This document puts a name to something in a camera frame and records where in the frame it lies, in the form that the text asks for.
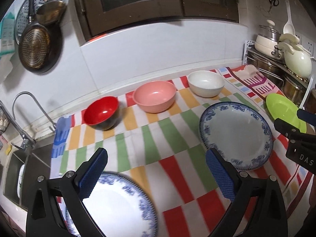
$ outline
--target power socket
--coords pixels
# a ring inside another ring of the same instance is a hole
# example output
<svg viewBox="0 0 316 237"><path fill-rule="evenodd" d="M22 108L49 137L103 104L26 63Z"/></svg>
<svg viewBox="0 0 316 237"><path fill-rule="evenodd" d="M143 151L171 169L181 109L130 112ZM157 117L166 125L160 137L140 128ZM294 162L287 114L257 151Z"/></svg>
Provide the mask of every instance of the power socket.
<svg viewBox="0 0 316 237"><path fill-rule="evenodd" d="M311 54L314 52L314 41L302 35L302 46L307 49Z"/></svg>
<svg viewBox="0 0 316 237"><path fill-rule="evenodd" d="M295 31L295 35L300 39L299 44L302 44L302 34L297 32L297 31Z"/></svg>

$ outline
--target green plate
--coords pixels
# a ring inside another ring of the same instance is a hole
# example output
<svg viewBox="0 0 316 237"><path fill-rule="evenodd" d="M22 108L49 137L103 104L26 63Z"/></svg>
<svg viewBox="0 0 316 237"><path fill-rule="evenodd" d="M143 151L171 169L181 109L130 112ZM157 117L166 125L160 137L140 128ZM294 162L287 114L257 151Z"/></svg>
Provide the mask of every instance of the green plate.
<svg viewBox="0 0 316 237"><path fill-rule="evenodd" d="M306 133L306 123L297 117L298 107L292 101L283 95L271 93L266 97L265 102L273 119L282 119L298 128L301 133Z"/></svg>

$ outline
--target pink bowl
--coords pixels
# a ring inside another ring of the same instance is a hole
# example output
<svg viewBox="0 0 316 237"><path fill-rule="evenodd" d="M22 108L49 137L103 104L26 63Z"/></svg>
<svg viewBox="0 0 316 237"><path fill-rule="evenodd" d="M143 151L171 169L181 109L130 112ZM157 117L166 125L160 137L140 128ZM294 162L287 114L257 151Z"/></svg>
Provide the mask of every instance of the pink bowl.
<svg viewBox="0 0 316 237"><path fill-rule="evenodd" d="M133 100L146 112L158 113L168 109L175 100L176 88L167 81L153 81L138 87Z"/></svg>

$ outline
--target blue and white plate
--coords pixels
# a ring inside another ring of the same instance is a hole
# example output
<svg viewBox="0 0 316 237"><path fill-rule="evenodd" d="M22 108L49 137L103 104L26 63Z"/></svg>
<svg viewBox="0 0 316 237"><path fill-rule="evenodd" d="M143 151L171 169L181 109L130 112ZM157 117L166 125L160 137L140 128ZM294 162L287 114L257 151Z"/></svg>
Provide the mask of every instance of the blue and white plate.
<svg viewBox="0 0 316 237"><path fill-rule="evenodd" d="M256 169L269 159L272 132L254 109L238 102L219 102L209 106L199 123L206 148L216 148L236 169Z"/></svg>
<svg viewBox="0 0 316 237"><path fill-rule="evenodd" d="M106 236L156 237L157 216L147 195L121 175L103 172L83 204ZM70 232L80 236L68 210Z"/></svg>

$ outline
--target spoon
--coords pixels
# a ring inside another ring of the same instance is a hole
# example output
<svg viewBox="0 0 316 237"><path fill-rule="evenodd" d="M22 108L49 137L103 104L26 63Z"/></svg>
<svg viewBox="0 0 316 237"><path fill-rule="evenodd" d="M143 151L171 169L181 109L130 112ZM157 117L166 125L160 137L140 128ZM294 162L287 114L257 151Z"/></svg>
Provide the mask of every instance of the spoon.
<svg viewBox="0 0 316 237"><path fill-rule="evenodd" d="M294 29L294 26L292 23L292 17L291 17L290 2L288 0L285 0L285 4L286 4L286 10L288 12L288 21L284 25L283 34L289 33L289 34L295 35L295 29Z"/></svg>

